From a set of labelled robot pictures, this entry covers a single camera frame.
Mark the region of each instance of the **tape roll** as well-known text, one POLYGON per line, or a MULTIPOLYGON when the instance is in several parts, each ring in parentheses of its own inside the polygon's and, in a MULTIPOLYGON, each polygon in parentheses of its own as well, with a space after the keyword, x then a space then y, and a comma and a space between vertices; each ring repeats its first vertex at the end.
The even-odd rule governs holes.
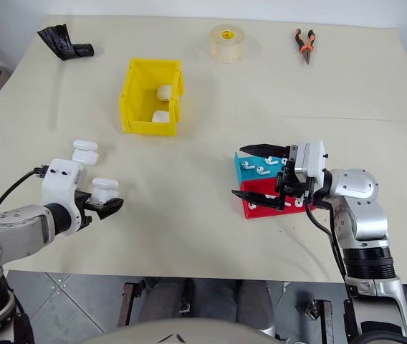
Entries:
POLYGON ((244 53, 244 30, 235 25, 222 24, 211 30, 211 56, 223 63, 241 59, 244 53))

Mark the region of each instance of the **wall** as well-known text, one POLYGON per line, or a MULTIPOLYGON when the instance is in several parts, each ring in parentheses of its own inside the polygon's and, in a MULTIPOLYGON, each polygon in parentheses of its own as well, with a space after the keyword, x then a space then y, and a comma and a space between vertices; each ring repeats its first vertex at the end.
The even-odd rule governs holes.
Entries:
MULTIPOLYGON (((407 51, 407 0, 0 0, 0 65, 15 68, 48 14, 193 16, 397 27, 407 51)), ((380 53, 390 58, 389 51, 380 53)))

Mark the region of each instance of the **white table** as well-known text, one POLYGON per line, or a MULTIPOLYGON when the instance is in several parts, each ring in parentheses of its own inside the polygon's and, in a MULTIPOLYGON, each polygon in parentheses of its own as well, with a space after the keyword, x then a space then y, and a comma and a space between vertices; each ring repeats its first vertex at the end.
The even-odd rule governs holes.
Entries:
MULTIPOLYGON (((0 92, 0 195, 34 166, 70 158, 72 140, 84 138, 101 152, 87 181, 116 178, 125 205, 6 268, 338 282, 327 237, 304 214, 247 221, 230 192, 239 147, 322 138, 328 168, 366 168, 379 180, 407 282, 407 55, 395 29, 230 21, 246 32, 246 54, 219 64, 209 32, 221 20, 56 16, 45 26, 63 22, 95 56, 61 62, 34 38, 0 92), (309 66, 297 27, 317 35, 309 66), (132 57, 182 61, 175 138, 122 132, 118 96, 132 57)), ((38 202, 40 181, 0 210, 38 202)))

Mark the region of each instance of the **white earbud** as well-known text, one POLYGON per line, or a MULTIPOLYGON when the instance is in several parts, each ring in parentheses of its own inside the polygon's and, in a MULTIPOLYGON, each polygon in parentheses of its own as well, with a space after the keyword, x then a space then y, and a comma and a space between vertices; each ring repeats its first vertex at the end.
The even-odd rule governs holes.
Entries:
POLYGON ((258 167, 258 168, 256 169, 256 172, 257 172, 258 174, 260 174, 261 176, 263 176, 264 174, 269 174, 269 173, 270 173, 270 171, 264 171, 264 167, 262 167, 262 166, 258 167))
POLYGON ((250 165, 248 161, 244 161, 244 162, 241 163, 241 167, 244 170, 251 170, 251 169, 255 168, 256 166, 255 165, 250 165))
POLYGON ((267 165, 277 165, 278 164, 278 160, 273 161, 271 156, 268 158, 265 158, 264 161, 266 162, 267 165))

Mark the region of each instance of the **yellow plastic bin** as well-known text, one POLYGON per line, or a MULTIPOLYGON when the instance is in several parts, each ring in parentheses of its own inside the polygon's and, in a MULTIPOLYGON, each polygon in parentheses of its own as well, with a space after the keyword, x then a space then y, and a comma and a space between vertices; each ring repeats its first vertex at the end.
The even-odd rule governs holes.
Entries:
POLYGON ((126 133, 176 135, 180 96, 184 91, 181 62, 168 59, 131 59, 120 95, 120 120, 126 133), (161 85, 171 85, 169 101, 157 98, 161 85), (156 110, 170 113, 169 123, 152 122, 156 110))

